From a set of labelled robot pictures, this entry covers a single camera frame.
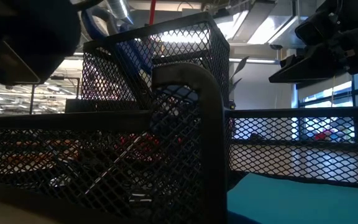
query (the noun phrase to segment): black mesh container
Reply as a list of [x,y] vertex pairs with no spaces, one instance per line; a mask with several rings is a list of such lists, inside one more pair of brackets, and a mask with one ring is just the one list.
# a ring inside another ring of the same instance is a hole
[[65,223],[226,222],[218,84],[186,63],[152,87],[152,110],[1,117],[0,199]]
[[247,173],[358,187],[358,108],[232,111],[230,186]]
[[210,71],[229,106],[230,48],[207,12],[88,42],[83,50],[82,99],[89,110],[150,109],[152,69],[177,62]]

